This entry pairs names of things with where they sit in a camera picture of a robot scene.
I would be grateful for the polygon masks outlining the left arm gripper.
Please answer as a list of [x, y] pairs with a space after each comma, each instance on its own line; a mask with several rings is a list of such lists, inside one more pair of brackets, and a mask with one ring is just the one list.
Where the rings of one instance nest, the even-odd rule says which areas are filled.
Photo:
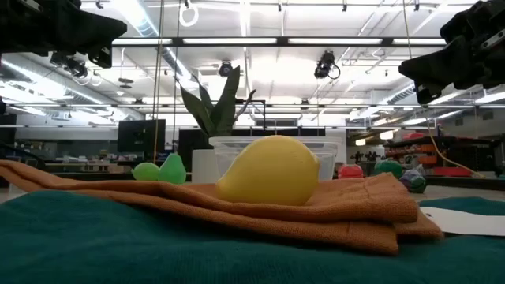
[[108, 46], [127, 32], [123, 21], [81, 11], [81, 0], [0, 0], [0, 56], [33, 53], [47, 56], [55, 50], [49, 32], [53, 28], [52, 8], [70, 4], [65, 14], [64, 40], [81, 50], [92, 50], [88, 59], [101, 68], [112, 66]]

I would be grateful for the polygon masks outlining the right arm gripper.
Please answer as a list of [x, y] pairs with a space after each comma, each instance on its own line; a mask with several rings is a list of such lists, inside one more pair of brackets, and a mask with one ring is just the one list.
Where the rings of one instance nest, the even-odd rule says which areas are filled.
[[505, 84], [505, 0], [479, 0], [456, 13], [441, 29], [446, 46], [404, 61], [398, 71], [416, 85], [421, 105], [439, 98], [446, 86], [484, 89]]

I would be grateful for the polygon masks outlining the dark green toy pepper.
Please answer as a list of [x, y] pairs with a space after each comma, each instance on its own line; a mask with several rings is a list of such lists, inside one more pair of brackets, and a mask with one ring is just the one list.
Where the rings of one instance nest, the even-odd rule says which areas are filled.
[[380, 160], [374, 166], [373, 173], [375, 175], [382, 173], [390, 173], [395, 178], [399, 179], [402, 176], [402, 165], [394, 160]]

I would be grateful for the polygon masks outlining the purple toy eggplant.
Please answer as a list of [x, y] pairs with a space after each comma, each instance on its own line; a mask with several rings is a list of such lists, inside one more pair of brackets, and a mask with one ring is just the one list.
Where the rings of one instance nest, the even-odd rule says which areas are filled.
[[406, 170], [399, 180], [411, 193], [421, 194], [427, 187], [426, 179], [417, 170]]

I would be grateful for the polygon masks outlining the red toy tomato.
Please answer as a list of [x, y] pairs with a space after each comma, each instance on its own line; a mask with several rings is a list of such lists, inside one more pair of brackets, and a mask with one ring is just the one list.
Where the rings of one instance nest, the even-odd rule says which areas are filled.
[[362, 178], [362, 177], [364, 177], [363, 170], [357, 164], [342, 165], [338, 169], [338, 179]]

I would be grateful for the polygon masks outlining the light green toy lime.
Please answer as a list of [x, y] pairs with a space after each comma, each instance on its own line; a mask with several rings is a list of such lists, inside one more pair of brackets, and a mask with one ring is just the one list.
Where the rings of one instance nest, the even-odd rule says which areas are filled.
[[160, 169], [154, 163], [139, 163], [132, 169], [132, 175], [137, 181], [157, 181]]

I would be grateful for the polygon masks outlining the green toy pear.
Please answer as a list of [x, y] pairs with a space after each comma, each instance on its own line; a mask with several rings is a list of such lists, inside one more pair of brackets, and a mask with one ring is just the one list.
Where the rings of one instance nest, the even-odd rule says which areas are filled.
[[186, 170], [182, 158], [177, 153], [170, 153], [159, 169], [159, 181], [181, 185], [186, 180]]

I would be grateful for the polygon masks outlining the yellow toy lemon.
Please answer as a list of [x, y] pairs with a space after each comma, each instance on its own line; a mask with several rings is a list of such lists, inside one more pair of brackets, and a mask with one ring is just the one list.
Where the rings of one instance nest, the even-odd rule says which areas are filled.
[[233, 203], [301, 206], [319, 184], [319, 159], [299, 140], [266, 136], [249, 144], [216, 182]]

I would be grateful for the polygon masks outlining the clear plastic tupperware container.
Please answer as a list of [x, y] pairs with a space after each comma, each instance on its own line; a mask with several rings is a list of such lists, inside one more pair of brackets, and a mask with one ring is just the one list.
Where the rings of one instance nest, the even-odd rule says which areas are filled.
[[[226, 173], [236, 156], [245, 147], [258, 139], [261, 139], [261, 136], [212, 137], [209, 144], [214, 148], [219, 176], [222, 177]], [[342, 140], [337, 137], [326, 136], [295, 136], [294, 139], [302, 142], [319, 159], [319, 180], [331, 180]]]

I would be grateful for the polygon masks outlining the black track spotlights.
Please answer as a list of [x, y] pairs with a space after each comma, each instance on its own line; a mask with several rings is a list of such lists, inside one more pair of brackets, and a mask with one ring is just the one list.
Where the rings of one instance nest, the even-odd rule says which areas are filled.
[[58, 68], [62, 68], [76, 78], [84, 78], [88, 75], [88, 69], [85, 66], [85, 62], [79, 61], [73, 55], [65, 52], [53, 52], [50, 57], [50, 63]]

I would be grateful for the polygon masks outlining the dark storage shelf rack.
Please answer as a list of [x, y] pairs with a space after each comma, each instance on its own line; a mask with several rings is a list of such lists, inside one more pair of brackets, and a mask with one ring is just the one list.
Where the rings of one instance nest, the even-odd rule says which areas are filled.
[[431, 176], [435, 176], [434, 167], [461, 167], [473, 174], [498, 169], [496, 142], [493, 140], [423, 136], [386, 144], [384, 147], [388, 158]]

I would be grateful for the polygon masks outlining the red storage bin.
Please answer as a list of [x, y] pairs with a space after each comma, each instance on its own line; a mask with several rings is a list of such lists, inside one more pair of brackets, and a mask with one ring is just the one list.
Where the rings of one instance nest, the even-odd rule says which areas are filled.
[[473, 173], [461, 167], [434, 167], [433, 174], [445, 177], [471, 177]]

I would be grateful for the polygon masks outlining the black computer monitor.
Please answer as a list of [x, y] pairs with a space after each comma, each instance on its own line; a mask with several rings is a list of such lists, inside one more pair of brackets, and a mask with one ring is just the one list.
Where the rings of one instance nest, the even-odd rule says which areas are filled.
[[208, 136], [199, 129], [181, 129], [178, 137], [178, 154], [187, 172], [192, 171], [194, 150], [212, 149]]
[[165, 149], [166, 120], [120, 121], [119, 152], [153, 152]]

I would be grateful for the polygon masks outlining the green snake plant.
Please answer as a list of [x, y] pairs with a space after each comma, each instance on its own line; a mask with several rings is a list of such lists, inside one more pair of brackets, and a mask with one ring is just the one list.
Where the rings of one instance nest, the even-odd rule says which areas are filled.
[[231, 70], [216, 104], [212, 103], [208, 90], [199, 82], [196, 76], [193, 78], [198, 83], [200, 97], [196, 97], [182, 86], [180, 87], [186, 110], [193, 116], [206, 136], [230, 136], [235, 122], [252, 102], [256, 89], [249, 93], [242, 108], [236, 111], [236, 94], [240, 76], [241, 68], [239, 66]]

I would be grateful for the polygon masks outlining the white paper card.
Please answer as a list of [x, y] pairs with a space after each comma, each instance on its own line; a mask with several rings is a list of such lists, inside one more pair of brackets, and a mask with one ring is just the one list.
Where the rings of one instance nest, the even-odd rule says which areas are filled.
[[476, 215], [436, 207], [421, 207], [421, 212], [444, 233], [505, 237], [505, 215]]

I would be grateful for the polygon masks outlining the white round plant pot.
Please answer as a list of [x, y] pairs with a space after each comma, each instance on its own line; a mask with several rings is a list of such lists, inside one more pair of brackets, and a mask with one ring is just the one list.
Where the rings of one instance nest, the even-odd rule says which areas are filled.
[[213, 149], [197, 149], [192, 153], [192, 183], [214, 184], [220, 178]]

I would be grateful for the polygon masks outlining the orange woven cloth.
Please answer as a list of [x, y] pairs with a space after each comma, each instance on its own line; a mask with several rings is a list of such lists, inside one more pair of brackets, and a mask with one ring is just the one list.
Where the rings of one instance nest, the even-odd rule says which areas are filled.
[[406, 187], [390, 173], [323, 181], [303, 206], [231, 203], [218, 199], [211, 184], [78, 181], [9, 160], [0, 160], [0, 176], [26, 192], [80, 193], [259, 234], [383, 255], [398, 253], [400, 236], [443, 238], [442, 230], [421, 212]]

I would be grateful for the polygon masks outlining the dark green cloth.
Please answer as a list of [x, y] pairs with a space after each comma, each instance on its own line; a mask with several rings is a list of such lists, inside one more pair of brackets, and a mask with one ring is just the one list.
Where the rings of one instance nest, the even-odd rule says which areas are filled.
[[379, 256], [36, 192], [0, 204], [0, 284], [505, 284], [505, 237]]

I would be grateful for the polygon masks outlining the black overhead frame bar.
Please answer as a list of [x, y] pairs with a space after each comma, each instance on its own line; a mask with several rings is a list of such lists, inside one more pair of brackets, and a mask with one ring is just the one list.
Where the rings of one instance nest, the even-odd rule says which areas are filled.
[[173, 37], [120, 38], [114, 47], [444, 47], [440, 38], [394, 37]]

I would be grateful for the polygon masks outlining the black metal tube frame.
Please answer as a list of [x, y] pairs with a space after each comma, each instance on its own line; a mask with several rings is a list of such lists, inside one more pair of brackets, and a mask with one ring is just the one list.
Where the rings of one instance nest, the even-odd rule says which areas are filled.
[[[261, 108], [256, 107], [256, 103], [260, 103], [262, 105]], [[249, 108], [256, 109], [257, 111], [260, 112], [260, 114], [263, 116], [263, 124], [262, 127], [263, 129], [266, 129], [267, 123], [266, 123], [266, 118], [267, 118], [267, 104], [264, 99], [252, 99], [250, 101], [245, 100], [242, 104], [242, 106], [238, 109], [236, 114], [234, 115], [234, 121], [237, 122], [238, 119], [242, 114], [245, 113], [245, 111]]]

